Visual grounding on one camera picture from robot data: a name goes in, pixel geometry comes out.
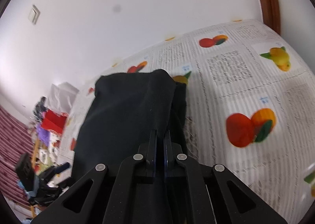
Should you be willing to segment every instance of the orange fruit print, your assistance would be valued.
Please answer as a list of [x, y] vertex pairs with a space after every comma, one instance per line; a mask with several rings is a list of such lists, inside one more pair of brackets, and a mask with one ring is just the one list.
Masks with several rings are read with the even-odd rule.
[[199, 40], [199, 45], [201, 47], [207, 48], [212, 47], [214, 45], [220, 45], [228, 40], [228, 36], [226, 35], [217, 35], [213, 39], [203, 38]]
[[276, 115], [270, 108], [262, 108], [256, 111], [251, 117], [254, 127], [257, 128], [260, 128], [268, 120], [272, 120], [272, 126], [270, 129], [270, 131], [272, 131], [276, 125]]
[[226, 119], [226, 133], [234, 146], [246, 147], [252, 142], [264, 141], [275, 125], [275, 113], [270, 108], [262, 108], [251, 119], [241, 113], [229, 116]]
[[236, 147], [246, 147], [253, 142], [255, 129], [252, 121], [241, 113], [226, 119], [226, 133], [230, 143]]

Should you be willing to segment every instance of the black cloth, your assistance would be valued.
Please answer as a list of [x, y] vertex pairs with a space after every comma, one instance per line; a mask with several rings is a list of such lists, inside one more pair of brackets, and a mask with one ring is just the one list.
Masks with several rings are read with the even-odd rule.
[[11, 210], [11, 207], [7, 204], [7, 201], [5, 200], [1, 191], [0, 191], [0, 216], [1, 216], [1, 223], [21, 224], [19, 219]]
[[99, 163], [120, 164], [157, 130], [158, 147], [166, 129], [186, 153], [186, 85], [164, 70], [117, 73], [95, 84], [95, 99], [79, 131], [72, 169], [77, 181]]

